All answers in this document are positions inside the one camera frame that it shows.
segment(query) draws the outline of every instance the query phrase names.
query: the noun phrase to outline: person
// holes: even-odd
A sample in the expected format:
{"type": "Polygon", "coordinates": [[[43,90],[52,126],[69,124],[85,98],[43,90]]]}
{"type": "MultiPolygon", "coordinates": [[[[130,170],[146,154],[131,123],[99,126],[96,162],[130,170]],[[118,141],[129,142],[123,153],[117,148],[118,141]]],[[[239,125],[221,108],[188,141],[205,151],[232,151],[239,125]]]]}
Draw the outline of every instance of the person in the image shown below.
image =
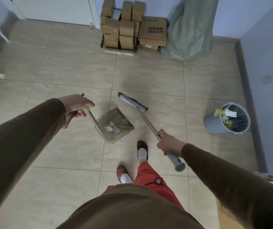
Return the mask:
{"type": "MultiPolygon", "coordinates": [[[[0,206],[22,174],[53,136],[66,115],[86,116],[94,103],[80,95],[50,99],[0,125],[0,206]]],[[[182,157],[201,181],[245,228],[273,228],[273,184],[196,146],[160,130],[164,153],[182,157]]],[[[140,166],[135,183],[120,166],[125,184],[109,186],[81,205],[58,228],[203,228],[187,213],[163,179],[148,164],[146,143],[137,144],[140,166]]]]}

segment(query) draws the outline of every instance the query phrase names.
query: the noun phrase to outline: person's left hand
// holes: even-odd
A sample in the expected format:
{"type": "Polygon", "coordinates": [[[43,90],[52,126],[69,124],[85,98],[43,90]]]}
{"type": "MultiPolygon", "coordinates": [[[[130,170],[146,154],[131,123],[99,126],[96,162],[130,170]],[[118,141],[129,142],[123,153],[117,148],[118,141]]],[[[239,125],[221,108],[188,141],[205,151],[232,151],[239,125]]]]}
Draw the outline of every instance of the person's left hand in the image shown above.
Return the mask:
{"type": "Polygon", "coordinates": [[[82,116],[82,117],[87,116],[85,114],[85,112],[82,110],[82,108],[85,107],[86,105],[89,107],[95,106],[95,104],[91,100],[89,100],[85,97],[82,97],[81,95],[78,95],[78,94],[74,94],[74,95],[70,95],[70,96],[63,96],[63,97],[59,97],[58,99],[63,103],[67,114],[69,112],[78,110],[78,112],[74,116],[74,118],[77,118],[80,116],[82,116]]]}

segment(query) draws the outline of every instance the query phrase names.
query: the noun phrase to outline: brown sleeve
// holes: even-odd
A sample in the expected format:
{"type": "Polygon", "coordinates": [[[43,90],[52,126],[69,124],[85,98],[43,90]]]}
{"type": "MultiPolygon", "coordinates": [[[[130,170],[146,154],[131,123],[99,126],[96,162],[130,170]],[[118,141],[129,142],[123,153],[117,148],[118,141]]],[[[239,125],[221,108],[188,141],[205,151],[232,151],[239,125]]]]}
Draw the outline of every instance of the brown sleeve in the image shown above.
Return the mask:
{"type": "Polygon", "coordinates": [[[65,122],[64,105],[50,99],[0,125],[0,206],[65,122]]]}
{"type": "Polygon", "coordinates": [[[182,156],[245,228],[273,228],[273,184],[191,144],[182,156]]]}

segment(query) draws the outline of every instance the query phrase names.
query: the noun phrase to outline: green plastic bag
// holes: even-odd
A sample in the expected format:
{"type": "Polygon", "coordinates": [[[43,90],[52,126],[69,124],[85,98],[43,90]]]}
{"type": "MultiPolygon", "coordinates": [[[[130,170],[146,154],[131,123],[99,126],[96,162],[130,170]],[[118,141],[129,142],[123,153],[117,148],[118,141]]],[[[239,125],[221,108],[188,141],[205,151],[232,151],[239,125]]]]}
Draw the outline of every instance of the green plastic bag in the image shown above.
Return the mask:
{"type": "Polygon", "coordinates": [[[217,5],[218,0],[184,0],[170,19],[161,55],[185,61],[211,51],[217,5]]]}

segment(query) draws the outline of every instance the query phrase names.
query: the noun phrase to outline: white sock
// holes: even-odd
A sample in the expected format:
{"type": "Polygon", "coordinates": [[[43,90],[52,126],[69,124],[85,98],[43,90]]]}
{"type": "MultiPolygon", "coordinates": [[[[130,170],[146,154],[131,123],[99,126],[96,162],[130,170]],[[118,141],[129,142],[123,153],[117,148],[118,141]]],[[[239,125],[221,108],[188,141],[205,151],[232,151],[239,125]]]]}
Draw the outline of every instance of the white sock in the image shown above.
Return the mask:
{"type": "Polygon", "coordinates": [[[141,159],[147,160],[147,151],[144,148],[140,148],[139,151],[139,162],[141,159]]]}
{"type": "Polygon", "coordinates": [[[124,183],[133,183],[133,181],[131,180],[131,178],[129,177],[128,174],[123,173],[121,176],[121,182],[124,183]]]}

